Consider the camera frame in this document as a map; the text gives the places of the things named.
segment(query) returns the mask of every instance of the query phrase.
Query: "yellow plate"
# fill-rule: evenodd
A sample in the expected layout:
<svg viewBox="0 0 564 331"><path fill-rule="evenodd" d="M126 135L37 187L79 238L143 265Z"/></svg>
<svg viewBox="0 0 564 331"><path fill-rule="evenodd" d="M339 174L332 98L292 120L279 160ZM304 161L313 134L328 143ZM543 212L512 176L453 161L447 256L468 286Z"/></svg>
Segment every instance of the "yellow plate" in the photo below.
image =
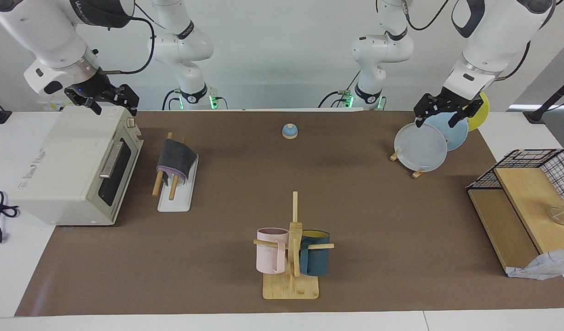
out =
<svg viewBox="0 0 564 331"><path fill-rule="evenodd" d="M480 109L478 109L474 117L468 118L468 131L478 129L478 127L481 126L484 121L486 121L486 117L489 115L489 99L486 97L486 94L484 92L480 93L480 98L482 98L482 101L484 101L484 103L482 104Z"/></svg>

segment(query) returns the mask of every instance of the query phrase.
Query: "oven door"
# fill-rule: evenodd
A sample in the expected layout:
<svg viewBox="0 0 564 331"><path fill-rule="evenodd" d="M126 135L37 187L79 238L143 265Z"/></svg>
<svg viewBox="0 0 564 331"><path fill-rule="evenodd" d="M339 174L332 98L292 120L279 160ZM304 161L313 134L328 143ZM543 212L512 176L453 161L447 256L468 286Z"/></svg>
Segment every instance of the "oven door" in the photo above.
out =
<svg viewBox="0 0 564 331"><path fill-rule="evenodd" d="M126 129L119 126L103 159L104 165L95 178L97 183L88 193L88 200L105 218L103 224L92 225L114 224L138 155L139 147Z"/></svg>

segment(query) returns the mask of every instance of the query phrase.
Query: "mug handle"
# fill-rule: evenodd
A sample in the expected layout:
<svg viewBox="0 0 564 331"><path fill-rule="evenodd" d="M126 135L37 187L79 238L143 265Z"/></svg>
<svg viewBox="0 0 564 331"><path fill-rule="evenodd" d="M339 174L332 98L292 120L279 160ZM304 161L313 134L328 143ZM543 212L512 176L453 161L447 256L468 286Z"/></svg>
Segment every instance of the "mug handle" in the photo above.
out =
<svg viewBox="0 0 564 331"><path fill-rule="evenodd" d="M278 254L276 256L276 266L274 266L274 273L281 273L286 268L286 243L284 241L276 240L278 243Z"/></svg>
<svg viewBox="0 0 564 331"><path fill-rule="evenodd" d="M300 272L306 275L309 274L309 243L302 245L300 248Z"/></svg>

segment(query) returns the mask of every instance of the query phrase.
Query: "oven knob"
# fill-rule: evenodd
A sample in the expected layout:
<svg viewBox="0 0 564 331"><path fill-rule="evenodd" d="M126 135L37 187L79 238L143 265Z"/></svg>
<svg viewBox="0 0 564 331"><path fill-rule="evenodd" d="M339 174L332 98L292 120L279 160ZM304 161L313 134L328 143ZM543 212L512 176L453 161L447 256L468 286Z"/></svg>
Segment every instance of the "oven knob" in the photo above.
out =
<svg viewBox="0 0 564 331"><path fill-rule="evenodd" d="M133 117L129 117L127 119L127 128L134 128L135 127L135 119Z"/></svg>

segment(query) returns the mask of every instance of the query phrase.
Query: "black wire basket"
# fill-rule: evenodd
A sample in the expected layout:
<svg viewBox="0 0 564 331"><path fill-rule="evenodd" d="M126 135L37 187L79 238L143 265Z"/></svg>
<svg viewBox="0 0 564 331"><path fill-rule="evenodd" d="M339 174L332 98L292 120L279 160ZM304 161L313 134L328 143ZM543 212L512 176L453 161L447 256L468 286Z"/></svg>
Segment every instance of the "black wire basket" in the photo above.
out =
<svg viewBox="0 0 564 331"><path fill-rule="evenodd" d="M564 149L516 149L466 189L503 189L495 175L497 168L541 168L560 196L564 198Z"/></svg>

